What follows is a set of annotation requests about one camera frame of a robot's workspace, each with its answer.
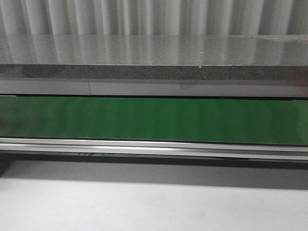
white surface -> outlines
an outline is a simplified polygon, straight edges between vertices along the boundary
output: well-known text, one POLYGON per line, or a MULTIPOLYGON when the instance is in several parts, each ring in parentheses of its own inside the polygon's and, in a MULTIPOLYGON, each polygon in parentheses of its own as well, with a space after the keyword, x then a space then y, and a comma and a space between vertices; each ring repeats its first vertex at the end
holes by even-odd
POLYGON ((308 191, 290 188, 307 188, 307 176, 307 170, 15 161, 0 178, 0 230, 303 231, 308 191))

aluminum rail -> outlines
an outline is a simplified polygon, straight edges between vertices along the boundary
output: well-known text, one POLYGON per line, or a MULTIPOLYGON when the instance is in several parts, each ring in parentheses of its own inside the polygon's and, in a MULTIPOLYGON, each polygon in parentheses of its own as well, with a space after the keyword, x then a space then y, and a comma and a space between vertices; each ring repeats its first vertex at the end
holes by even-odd
POLYGON ((308 160, 307 146, 0 138, 0 153, 11 151, 24 152, 25 154, 27 152, 43 152, 43 154, 62 153, 64 155, 108 153, 308 160))

green conveyor belt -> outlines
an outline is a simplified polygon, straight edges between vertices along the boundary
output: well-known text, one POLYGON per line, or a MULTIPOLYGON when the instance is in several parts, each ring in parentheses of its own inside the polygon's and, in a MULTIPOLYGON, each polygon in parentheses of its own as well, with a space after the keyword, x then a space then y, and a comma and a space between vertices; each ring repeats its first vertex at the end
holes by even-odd
POLYGON ((308 102, 2 96, 0 136, 308 145, 308 102))

silver metal strip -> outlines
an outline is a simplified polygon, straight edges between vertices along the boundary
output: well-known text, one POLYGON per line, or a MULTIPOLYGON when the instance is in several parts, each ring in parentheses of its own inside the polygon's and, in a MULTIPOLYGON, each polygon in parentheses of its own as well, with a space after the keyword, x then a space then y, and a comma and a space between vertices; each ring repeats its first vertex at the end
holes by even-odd
POLYGON ((0 152, 149 154, 308 160, 307 146, 238 145, 159 141, 0 138, 0 152))

